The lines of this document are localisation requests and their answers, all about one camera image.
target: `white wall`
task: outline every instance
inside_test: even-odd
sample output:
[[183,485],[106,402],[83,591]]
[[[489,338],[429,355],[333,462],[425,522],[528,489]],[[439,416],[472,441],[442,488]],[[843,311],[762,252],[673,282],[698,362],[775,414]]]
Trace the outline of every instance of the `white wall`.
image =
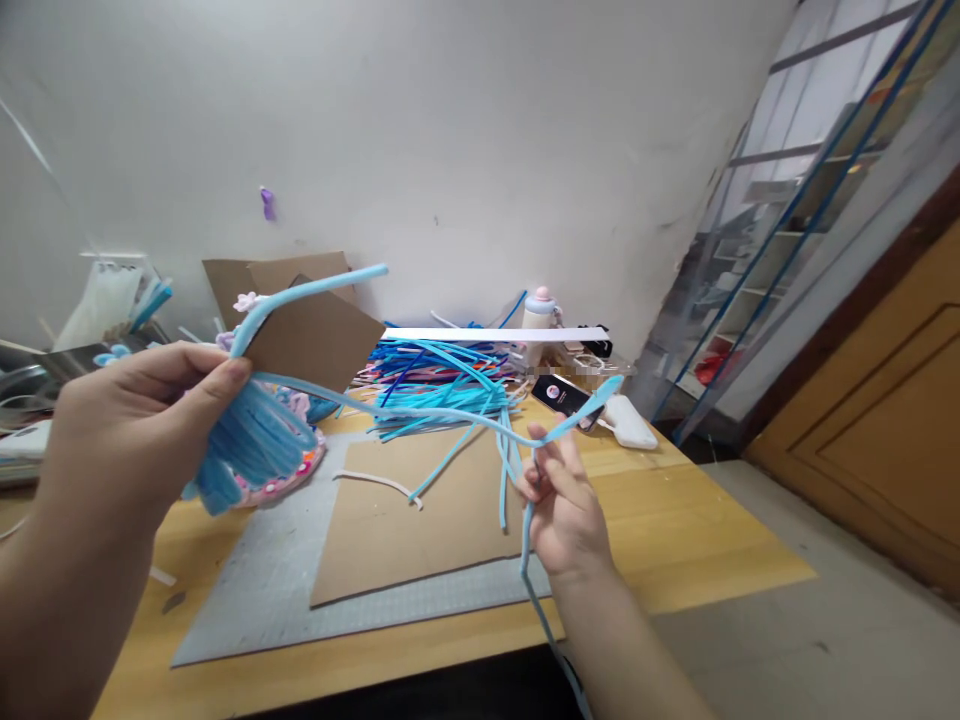
[[960,49],[824,237],[721,389],[716,407],[740,420],[907,223],[960,164]]
[[[208,333],[204,257],[344,249],[397,322],[548,283],[635,356],[793,0],[8,0],[0,335],[46,341],[88,249],[145,251]],[[277,196],[276,225],[258,186]]]

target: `hand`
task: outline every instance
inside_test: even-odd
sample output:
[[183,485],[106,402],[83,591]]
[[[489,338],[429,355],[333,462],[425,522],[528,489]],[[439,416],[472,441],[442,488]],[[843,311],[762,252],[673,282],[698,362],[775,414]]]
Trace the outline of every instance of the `hand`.
[[245,358],[179,342],[67,383],[40,470],[37,511],[155,531],[196,475],[210,430],[250,372]]
[[[557,414],[558,424],[565,419]],[[547,434],[539,423],[530,423],[527,429],[534,440]],[[613,571],[603,510],[587,480],[572,433],[535,452],[541,471],[539,487],[533,459],[528,458],[517,488],[527,502],[537,505],[530,541],[551,582],[577,581]]]

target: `person's right hand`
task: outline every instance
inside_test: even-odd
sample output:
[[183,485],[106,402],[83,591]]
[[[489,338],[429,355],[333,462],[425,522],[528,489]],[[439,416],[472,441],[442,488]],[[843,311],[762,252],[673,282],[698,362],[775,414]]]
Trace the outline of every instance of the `person's right hand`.
[[[557,414],[558,423],[565,419],[562,413]],[[527,429],[534,440],[547,434],[539,423],[530,423]],[[603,510],[587,480],[572,433],[534,452],[540,476],[533,459],[528,458],[517,489],[527,502],[537,506],[530,541],[551,581],[582,580],[612,571]]]

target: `person's left hand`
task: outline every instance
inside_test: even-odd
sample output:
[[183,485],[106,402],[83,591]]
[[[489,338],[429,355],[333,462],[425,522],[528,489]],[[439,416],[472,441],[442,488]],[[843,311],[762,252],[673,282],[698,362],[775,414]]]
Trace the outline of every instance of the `person's left hand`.
[[67,383],[54,410],[37,510],[156,530],[250,372],[245,358],[179,342]]

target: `wooden table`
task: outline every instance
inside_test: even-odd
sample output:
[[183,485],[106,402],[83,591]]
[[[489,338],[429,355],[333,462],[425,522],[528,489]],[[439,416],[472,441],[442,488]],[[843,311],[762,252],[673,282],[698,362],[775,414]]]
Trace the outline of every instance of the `wooden table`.
[[[527,401],[524,420],[552,424]],[[356,432],[369,418],[325,421]],[[515,422],[524,428],[523,421]],[[814,577],[800,558],[666,439],[620,447],[597,428],[577,434],[606,513],[617,567],[652,613]],[[219,518],[177,503],[157,535],[155,563],[178,578],[149,581],[96,718],[228,718],[497,655],[545,642],[529,603],[309,642],[170,669],[170,661],[243,532],[250,511]],[[552,600],[544,602],[557,636]]]

